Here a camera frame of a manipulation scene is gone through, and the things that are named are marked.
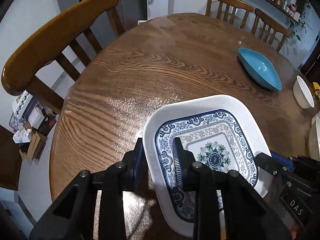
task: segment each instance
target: label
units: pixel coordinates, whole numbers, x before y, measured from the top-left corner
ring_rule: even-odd
[[[309,211],[306,205],[302,202],[302,200],[298,198],[295,194],[290,193],[285,198],[285,203],[303,224],[305,216]]]

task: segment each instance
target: floral pattern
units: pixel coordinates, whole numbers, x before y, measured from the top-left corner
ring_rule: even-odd
[[[177,184],[173,158],[173,139],[180,137],[185,150],[212,170],[237,170],[253,187],[258,180],[250,146],[235,117],[220,109],[164,123],[155,136],[156,150],[164,180],[176,214],[193,222],[195,192],[183,192]],[[217,190],[219,210],[223,209],[221,192]]]
[[[231,160],[229,158],[229,152],[226,148],[218,142],[208,142],[205,147],[200,148],[200,154],[198,154],[198,161],[207,165],[209,168],[215,171],[228,172]]]

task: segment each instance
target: wooden dining table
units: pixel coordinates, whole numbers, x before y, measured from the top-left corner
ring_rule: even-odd
[[[271,61],[281,91],[266,90],[248,75],[239,47]],[[297,75],[311,88],[271,45],[218,19],[184,13],[136,26],[103,49],[68,93],[50,155],[52,200],[81,170],[102,171],[120,161],[156,109],[211,95],[243,102],[270,150],[308,155],[310,121],[320,105],[314,95],[314,108],[298,105]],[[128,239],[185,239],[165,222],[147,167],[137,192],[124,192],[124,216]]]

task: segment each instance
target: chair backrest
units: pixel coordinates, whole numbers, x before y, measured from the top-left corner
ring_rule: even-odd
[[[252,30],[251,30],[251,33],[253,35],[256,34],[256,31],[257,31],[257,27],[258,27],[258,23],[259,23],[259,19],[261,19],[263,21],[263,27],[259,33],[259,36],[258,38],[260,40],[262,40],[263,38],[263,35],[265,33],[265,29],[266,29],[266,26],[268,25],[268,30],[263,38],[263,42],[267,42],[268,41],[268,37],[270,35],[270,31],[271,31],[271,28],[273,29],[273,32],[272,32],[272,35],[270,36],[269,38],[269,41],[268,43],[270,45],[272,45],[273,43],[273,40],[276,36],[276,32],[280,32],[283,34],[282,36],[282,39],[280,41],[280,43],[278,44],[278,47],[276,48],[276,51],[279,52],[279,50],[281,49],[282,45],[284,44],[284,41],[286,38],[288,38],[290,36],[290,32],[285,28],[283,27],[280,23],[276,22],[274,19],[272,19],[269,15],[265,14],[263,11],[261,11],[260,9],[256,8],[254,10],[254,13],[256,14],[256,18],[254,19],[254,23],[253,23],[253,27],[252,27]]]
[[[119,0],[84,0],[42,26],[17,48],[4,65],[1,75],[4,89],[15,96],[26,90],[59,114],[64,100],[35,74],[39,69],[56,60],[76,81],[80,74],[62,51],[69,45],[87,66],[90,59],[76,41],[76,37],[84,33],[95,52],[99,53],[102,47],[90,26],[103,12],[107,13],[116,37],[124,33],[115,8],[118,3]]]
[[[218,12],[217,12],[217,16],[216,18],[217,19],[220,19],[221,17],[221,10],[222,10],[222,5],[225,3],[226,4],[226,10],[224,12],[224,16],[223,16],[223,20],[226,22],[227,21],[227,18],[228,18],[228,13],[229,13],[229,8],[230,6],[233,6],[233,10],[232,10],[232,13],[231,13],[231,18],[229,20],[229,23],[230,24],[233,24],[233,21],[235,19],[235,15],[236,15],[236,9],[244,9],[246,10],[245,14],[244,14],[244,17],[243,17],[243,20],[242,20],[242,23],[240,25],[240,28],[243,29],[244,26],[245,26],[245,23],[247,21],[247,18],[248,18],[248,15],[249,15],[249,12],[253,12],[253,6],[246,3],[246,2],[243,2],[241,0],[218,0],[220,3],[219,3],[219,8],[218,8]],[[205,11],[205,15],[207,16],[210,16],[210,10],[211,10],[211,3],[212,3],[212,0],[208,0],[207,1],[207,9]]]

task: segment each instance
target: tiled floor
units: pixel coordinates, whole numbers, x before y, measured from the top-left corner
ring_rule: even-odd
[[[84,66],[79,60],[76,59],[76,62],[73,62],[73,64],[79,72],[84,70]],[[60,80],[55,92],[65,98],[73,84],[74,81],[67,75]],[[47,142],[39,161],[36,159],[30,161],[25,158],[21,165],[18,193],[35,221],[41,218],[52,203],[49,187],[49,158],[54,129],[55,127],[47,137]],[[19,205],[13,205],[16,203],[11,204],[7,202],[5,204],[8,206],[11,205],[9,209],[15,211],[15,214],[12,214],[15,215],[15,218],[12,218],[12,220],[14,220],[18,228],[28,237],[33,228],[30,218],[28,220],[27,217],[24,216]]]

